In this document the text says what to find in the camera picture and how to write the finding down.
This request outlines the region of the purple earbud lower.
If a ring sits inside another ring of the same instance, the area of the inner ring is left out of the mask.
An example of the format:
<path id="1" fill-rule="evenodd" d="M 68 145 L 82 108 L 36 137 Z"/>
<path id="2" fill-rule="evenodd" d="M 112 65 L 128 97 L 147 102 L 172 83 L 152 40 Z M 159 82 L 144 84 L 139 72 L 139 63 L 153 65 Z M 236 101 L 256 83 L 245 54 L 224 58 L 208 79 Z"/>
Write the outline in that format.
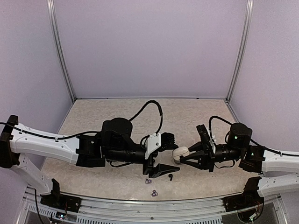
<path id="1" fill-rule="evenodd" d="M 153 190 L 151 196 L 158 196 L 158 193 L 155 190 Z"/>

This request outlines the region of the purple earbud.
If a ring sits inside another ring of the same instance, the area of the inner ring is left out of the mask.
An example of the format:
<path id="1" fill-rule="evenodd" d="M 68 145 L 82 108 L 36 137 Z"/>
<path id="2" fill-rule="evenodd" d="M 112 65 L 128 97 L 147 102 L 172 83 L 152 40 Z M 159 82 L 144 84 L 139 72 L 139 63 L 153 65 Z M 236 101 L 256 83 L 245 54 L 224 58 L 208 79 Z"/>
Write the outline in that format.
<path id="1" fill-rule="evenodd" d="M 155 190 L 153 190 L 151 196 L 158 196 L 158 193 Z"/>
<path id="2" fill-rule="evenodd" d="M 145 183 L 146 183 L 146 184 L 150 184 L 150 183 L 152 183 L 152 180 L 151 180 L 151 179 L 148 179 L 148 178 L 146 178 L 146 179 L 145 179 Z"/>

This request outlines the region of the purple earbud upper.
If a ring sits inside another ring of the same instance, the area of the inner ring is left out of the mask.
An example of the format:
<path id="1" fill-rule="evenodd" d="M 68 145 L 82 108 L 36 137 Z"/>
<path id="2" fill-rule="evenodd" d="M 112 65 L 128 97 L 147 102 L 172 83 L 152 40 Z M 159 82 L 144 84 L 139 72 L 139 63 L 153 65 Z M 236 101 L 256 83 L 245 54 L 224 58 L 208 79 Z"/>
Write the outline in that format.
<path id="1" fill-rule="evenodd" d="M 145 183 L 146 183 L 146 184 L 150 184 L 150 183 L 152 183 L 152 180 L 151 180 L 151 179 L 148 179 L 148 178 L 146 178 L 146 179 L 145 179 Z"/>

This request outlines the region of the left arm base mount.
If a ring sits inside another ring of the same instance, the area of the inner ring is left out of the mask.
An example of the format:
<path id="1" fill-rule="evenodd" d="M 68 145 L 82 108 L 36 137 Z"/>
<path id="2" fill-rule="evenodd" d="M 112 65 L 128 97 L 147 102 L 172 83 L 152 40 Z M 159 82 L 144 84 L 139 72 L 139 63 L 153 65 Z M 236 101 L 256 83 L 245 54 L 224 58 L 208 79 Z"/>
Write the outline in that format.
<path id="1" fill-rule="evenodd" d="M 62 194 L 60 192 L 60 185 L 54 178 L 51 179 L 51 184 L 52 189 L 50 193 L 41 196 L 40 203 L 52 208 L 78 213 L 82 199 Z"/>

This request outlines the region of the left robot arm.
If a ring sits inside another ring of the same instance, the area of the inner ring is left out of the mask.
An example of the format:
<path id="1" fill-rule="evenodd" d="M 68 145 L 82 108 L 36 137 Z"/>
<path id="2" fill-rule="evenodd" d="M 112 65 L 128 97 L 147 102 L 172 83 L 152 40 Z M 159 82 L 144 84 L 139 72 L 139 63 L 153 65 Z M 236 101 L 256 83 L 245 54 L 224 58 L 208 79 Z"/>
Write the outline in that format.
<path id="1" fill-rule="evenodd" d="M 131 139 L 133 125 L 125 118 L 103 122 L 100 131 L 74 135 L 58 135 L 32 129 L 12 115 L 3 124 L 0 134 L 0 166 L 19 173 L 37 192 L 46 196 L 53 206 L 65 204 L 59 183 L 44 176 L 28 159 L 28 154 L 65 161 L 84 168 L 104 167 L 117 161 L 121 166 L 141 164 L 142 173 L 149 178 L 179 171 L 178 167 L 156 164 L 159 152 L 176 149 L 174 135 L 155 132 L 141 143 Z"/>

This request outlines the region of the front aluminium rail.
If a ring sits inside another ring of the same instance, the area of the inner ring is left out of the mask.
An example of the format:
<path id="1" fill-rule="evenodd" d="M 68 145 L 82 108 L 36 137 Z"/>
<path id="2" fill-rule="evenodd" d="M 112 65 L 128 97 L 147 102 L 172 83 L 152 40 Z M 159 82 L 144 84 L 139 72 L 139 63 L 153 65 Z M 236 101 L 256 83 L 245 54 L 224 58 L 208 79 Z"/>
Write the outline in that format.
<path id="1" fill-rule="evenodd" d="M 240 224 L 240 212 L 225 210 L 223 197 L 170 201 L 130 201 L 83 196 L 78 212 L 59 220 L 58 209 L 35 203 L 32 187 L 21 200 L 16 224 Z"/>

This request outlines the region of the aluminium frame post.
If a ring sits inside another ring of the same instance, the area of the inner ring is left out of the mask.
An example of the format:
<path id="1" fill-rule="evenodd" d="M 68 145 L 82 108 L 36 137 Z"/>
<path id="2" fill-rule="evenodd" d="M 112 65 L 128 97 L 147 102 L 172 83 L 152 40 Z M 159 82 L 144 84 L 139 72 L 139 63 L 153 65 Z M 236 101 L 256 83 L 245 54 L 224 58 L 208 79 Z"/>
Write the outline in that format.
<path id="1" fill-rule="evenodd" d="M 236 87 L 237 79 L 238 79 L 238 76 L 240 73 L 240 69 L 242 66 L 243 56 L 244 56 L 246 45 L 247 45 L 247 39 L 248 39 L 249 29 L 250 29 L 250 24 L 251 24 L 251 19 L 252 19 L 253 5 L 254 5 L 253 0 L 247 0 L 245 16 L 244 16 L 244 23 L 243 23 L 243 28 L 242 28 L 241 41 L 240 41 L 237 58 L 236 58 L 236 62 L 235 62 L 234 70 L 233 70 L 233 76 L 232 76 L 230 86 L 228 89 L 228 93 L 226 96 L 226 101 L 228 104 L 230 103 L 230 101 L 232 99 L 232 96 L 233 96 L 233 93 L 234 93 L 234 90 Z"/>
<path id="2" fill-rule="evenodd" d="M 57 57 L 58 57 L 58 62 L 62 71 L 62 75 L 66 84 L 67 92 L 69 94 L 69 97 L 71 99 L 71 102 L 74 104 L 76 101 L 76 95 L 75 91 L 73 88 L 73 85 L 71 83 L 71 78 L 68 73 L 68 69 L 66 66 L 65 58 L 64 58 L 64 53 L 63 53 L 63 48 L 59 36 L 59 28 L 58 28 L 58 23 L 57 23 L 57 18 L 56 18 L 56 11 L 55 11 L 55 4 L 54 0 L 47 0 L 47 8 L 48 8 L 48 13 L 49 13 L 49 19 L 50 19 L 50 26 L 51 26 L 51 31 L 53 34 L 53 39 L 54 39 L 54 44 L 57 52 Z"/>

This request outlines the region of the white earbud charging case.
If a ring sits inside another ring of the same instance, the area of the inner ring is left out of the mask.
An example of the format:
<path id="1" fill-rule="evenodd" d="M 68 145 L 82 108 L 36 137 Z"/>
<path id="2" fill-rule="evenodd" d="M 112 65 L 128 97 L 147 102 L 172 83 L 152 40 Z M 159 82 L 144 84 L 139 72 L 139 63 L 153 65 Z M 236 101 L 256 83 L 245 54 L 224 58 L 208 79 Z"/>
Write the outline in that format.
<path id="1" fill-rule="evenodd" d="M 190 155 L 190 152 L 187 147 L 178 147 L 177 149 L 174 149 L 172 151 L 173 160 L 177 160 L 177 161 L 179 161 L 182 156 L 186 157 L 189 155 Z"/>

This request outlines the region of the left aluminium frame post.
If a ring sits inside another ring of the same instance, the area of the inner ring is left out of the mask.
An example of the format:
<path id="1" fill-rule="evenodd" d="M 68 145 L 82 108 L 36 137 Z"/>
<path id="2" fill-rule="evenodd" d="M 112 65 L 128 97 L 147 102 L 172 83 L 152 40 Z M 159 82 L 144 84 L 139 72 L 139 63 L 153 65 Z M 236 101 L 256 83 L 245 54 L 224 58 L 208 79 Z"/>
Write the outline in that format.
<path id="1" fill-rule="evenodd" d="M 51 31 L 53 34 L 53 39 L 54 39 L 54 44 L 57 52 L 57 57 L 58 57 L 58 62 L 62 71 L 62 75 L 66 84 L 67 92 L 69 94 L 69 97 L 71 99 L 71 102 L 74 104 L 76 101 L 76 95 L 75 91 L 73 88 L 73 85 L 71 83 L 71 78 L 68 73 L 68 69 L 66 66 L 65 58 L 64 58 L 64 53 L 63 53 L 63 48 L 59 36 L 59 28 L 58 28 L 58 23 L 57 23 L 57 18 L 56 18 L 56 11 L 55 11 L 55 4 L 54 0 L 47 0 L 47 8 L 48 8 L 48 13 L 49 13 L 49 19 L 50 19 L 50 26 L 51 26 Z"/>

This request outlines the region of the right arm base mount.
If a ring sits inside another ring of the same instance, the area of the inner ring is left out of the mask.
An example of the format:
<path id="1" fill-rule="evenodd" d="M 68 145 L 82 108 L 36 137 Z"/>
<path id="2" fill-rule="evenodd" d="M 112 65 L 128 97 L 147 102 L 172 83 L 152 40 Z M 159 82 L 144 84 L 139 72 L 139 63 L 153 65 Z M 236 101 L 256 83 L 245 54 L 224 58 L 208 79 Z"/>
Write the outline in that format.
<path id="1" fill-rule="evenodd" d="M 258 194 L 258 184 L 261 177 L 251 177 L 247 180 L 242 193 L 223 198 L 226 212 L 241 210 L 264 203 L 264 198 Z"/>

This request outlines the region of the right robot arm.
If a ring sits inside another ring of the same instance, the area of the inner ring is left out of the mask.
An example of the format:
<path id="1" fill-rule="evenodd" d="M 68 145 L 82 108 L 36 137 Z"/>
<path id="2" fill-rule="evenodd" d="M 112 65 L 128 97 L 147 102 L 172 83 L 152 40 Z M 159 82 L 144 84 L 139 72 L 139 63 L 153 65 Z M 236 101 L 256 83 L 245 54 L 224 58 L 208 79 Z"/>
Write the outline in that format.
<path id="1" fill-rule="evenodd" d="M 180 163 L 201 170 L 213 172 L 215 164 L 239 160 L 239 168 L 250 173 L 258 173 L 249 178 L 239 203 L 249 207 L 257 196 L 297 191 L 299 189 L 299 155 L 287 151 L 277 151 L 258 144 L 251 145 L 252 129 L 242 123 L 230 126 L 225 144 L 215 144 L 205 125 L 198 125 L 200 141 L 188 148 L 189 155 L 179 157 Z"/>

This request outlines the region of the right aluminium frame post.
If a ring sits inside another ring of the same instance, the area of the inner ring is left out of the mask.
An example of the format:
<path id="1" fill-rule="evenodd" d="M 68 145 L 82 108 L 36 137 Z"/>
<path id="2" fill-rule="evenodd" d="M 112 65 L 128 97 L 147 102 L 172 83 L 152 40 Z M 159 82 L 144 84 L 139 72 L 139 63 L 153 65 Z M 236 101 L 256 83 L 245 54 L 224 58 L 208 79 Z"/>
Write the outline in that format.
<path id="1" fill-rule="evenodd" d="M 233 96 L 233 93 L 234 93 L 234 90 L 236 87 L 237 79 L 238 79 L 238 76 L 240 73 L 240 69 L 242 66 L 243 56 L 244 56 L 246 45 L 247 45 L 247 39 L 248 39 L 249 29 L 250 29 L 250 24 L 251 24 L 251 19 L 252 19 L 253 5 L 254 5 L 253 0 L 247 0 L 245 16 L 244 16 L 244 23 L 243 23 L 243 28 L 242 28 L 241 41 L 240 41 L 237 58 L 236 58 L 236 62 L 235 62 L 234 70 L 233 70 L 233 76 L 232 76 L 230 86 L 228 89 L 228 93 L 226 96 L 226 101 L 228 104 L 230 103 L 230 101 L 232 99 L 232 96 Z"/>

